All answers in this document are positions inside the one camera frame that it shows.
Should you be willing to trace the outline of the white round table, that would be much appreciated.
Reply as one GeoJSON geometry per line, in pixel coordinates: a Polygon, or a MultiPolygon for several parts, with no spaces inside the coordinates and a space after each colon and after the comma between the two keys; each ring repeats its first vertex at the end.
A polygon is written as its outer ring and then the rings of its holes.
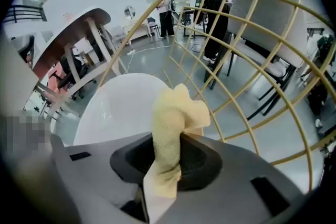
{"type": "Polygon", "coordinates": [[[146,73],[116,76],[97,89],[77,127],[74,145],[106,142],[152,130],[152,107],[167,85],[146,73]]]}

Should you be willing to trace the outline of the round wall mirror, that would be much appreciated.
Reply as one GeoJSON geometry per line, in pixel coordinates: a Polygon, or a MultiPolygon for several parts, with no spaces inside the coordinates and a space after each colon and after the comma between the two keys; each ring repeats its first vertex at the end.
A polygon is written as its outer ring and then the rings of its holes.
{"type": "Polygon", "coordinates": [[[135,19],[136,10],[132,6],[128,5],[124,9],[124,15],[127,19],[130,19],[130,20],[135,19]]]}

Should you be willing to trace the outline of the gold wire chair white seat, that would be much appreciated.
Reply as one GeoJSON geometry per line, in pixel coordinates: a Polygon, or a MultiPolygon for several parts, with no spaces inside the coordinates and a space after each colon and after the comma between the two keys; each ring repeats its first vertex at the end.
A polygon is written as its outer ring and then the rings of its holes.
{"type": "MultiPolygon", "coordinates": [[[[309,22],[319,22],[336,34],[336,24],[330,16],[305,4],[304,0],[280,1],[303,10],[307,42],[309,22]]],[[[295,164],[301,173],[300,180],[305,184],[305,190],[312,190],[317,184],[317,151],[332,141],[336,131],[321,141],[313,140],[313,128],[306,124],[306,118],[300,116],[298,105],[307,103],[308,94],[318,83],[326,87],[327,96],[336,105],[336,86],[327,78],[327,68],[336,52],[336,41],[331,44],[331,50],[322,65],[317,66],[308,51],[302,54],[285,40],[285,35],[279,36],[250,21],[257,2],[252,1],[245,18],[213,11],[217,15],[226,16],[229,23],[237,26],[228,41],[201,32],[206,41],[214,40],[226,49],[225,53],[219,53],[219,61],[215,63],[214,69],[203,63],[200,55],[195,55],[188,44],[182,44],[177,39],[173,39],[170,50],[178,51],[181,55],[179,58],[169,56],[167,61],[181,75],[181,82],[191,90],[194,100],[206,101],[214,89],[221,92],[221,99],[207,106],[220,142],[245,139],[251,144],[253,152],[270,164],[277,167],[295,164]],[[241,35],[246,26],[254,26],[278,40],[261,66],[235,48],[243,40],[241,35]],[[287,46],[302,59],[286,90],[282,90],[265,71],[281,45],[287,46]]]]}

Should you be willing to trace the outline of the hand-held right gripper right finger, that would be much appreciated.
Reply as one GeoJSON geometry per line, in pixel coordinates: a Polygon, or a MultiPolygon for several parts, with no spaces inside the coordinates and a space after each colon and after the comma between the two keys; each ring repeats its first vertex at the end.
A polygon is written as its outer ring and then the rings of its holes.
{"type": "Polygon", "coordinates": [[[304,200],[282,172],[251,151],[181,136],[182,179],[160,224],[281,224],[304,200]]]}

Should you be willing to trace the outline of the yellow cleaning cloth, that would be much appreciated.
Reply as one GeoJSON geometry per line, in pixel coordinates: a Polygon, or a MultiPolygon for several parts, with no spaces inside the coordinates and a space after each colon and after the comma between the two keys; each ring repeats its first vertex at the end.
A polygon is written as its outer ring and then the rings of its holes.
{"type": "Polygon", "coordinates": [[[153,105],[154,162],[143,181],[146,198],[176,198],[182,174],[180,135],[210,123],[207,105],[204,101],[192,100],[184,84],[162,90],[153,105]]]}

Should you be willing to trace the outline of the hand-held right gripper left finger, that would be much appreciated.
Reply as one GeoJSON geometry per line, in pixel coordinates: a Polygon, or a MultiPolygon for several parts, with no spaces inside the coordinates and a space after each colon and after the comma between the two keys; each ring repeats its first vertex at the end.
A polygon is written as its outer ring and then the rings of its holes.
{"type": "Polygon", "coordinates": [[[65,148],[65,186],[80,223],[148,223],[144,193],[111,167],[113,154],[149,138],[142,133],[113,141],[65,148]]]}

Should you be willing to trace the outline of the white curved table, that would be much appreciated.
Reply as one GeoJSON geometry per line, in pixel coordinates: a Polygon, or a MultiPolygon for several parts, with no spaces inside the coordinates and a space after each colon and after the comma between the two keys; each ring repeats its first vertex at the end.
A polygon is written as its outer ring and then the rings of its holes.
{"type": "Polygon", "coordinates": [[[52,36],[47,44],[46,49],[41,53],[37,60],[35,60],[33,64],[33,72],[39,79],[43,79],[47,75],[48,71],[53,67],[53,65],[59,62],[62,56],[65,56],[69,64],[70,71],[72,72],[75,80],[75,84],[65,95],[57,94],[43,86],[40,82],[37,83],[36,87],[38,90],[41,89],[54,97],[52,99],[52,105],[49,109],[49,112],[47,113],[48,119],[51,119],[59,108],[63,108],[63,110],[67,110],[75,116],[79,116],[77,112],[71,110],[66,105],[66,102],[71,99],[71,96],[74,93],[76,93],[88,82],[95,79],[105,71],[113,71],[115,76],[121,75],[119,67],[124,67],[123,62],[118,57],[111,67],[108,66],[112,58],[98,31],[98,29],[102,30],[103,36],[107,39],[108,44],[113,51],[113,55],[115,56],[116,49],[105,29],[105,25],[110,23],[110,21],[110,15],[102,8],[90,7],[81,11],[79,14],[75,15],[68,22],[66,22],[65,25],[63,25],[60,30],[52,36]],[[104,57],[104,62],[100,66],[91,70],[83,78],[80,78],[79,73],[76,70],[71,52],[73,46],[77,42],[89,36],[92,36],[99,46],[104,57]]]}

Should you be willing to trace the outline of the grey upholstered chair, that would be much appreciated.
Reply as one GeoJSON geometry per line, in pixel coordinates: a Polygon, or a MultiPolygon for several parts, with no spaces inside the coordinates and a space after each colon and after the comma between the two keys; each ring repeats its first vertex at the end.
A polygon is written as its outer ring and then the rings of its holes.
{"type": "MultiPolygon", "coordinates": [[[[230,15],[245,18],[253,0],[234,0],[230,15]]],[[[307,29],[303,10],[280,0],[258,0],[250,21],[281,36],[302,54],[308,50],[307,29]]],[[[261,66],[278,43],[274,37],[257,29],[246,26],[235,48],[261,66]]],[[[265,71],[275,79],[282,90],[286,90],[294,71],[302,59],[285,45],[281,45],[265,71]]]]}

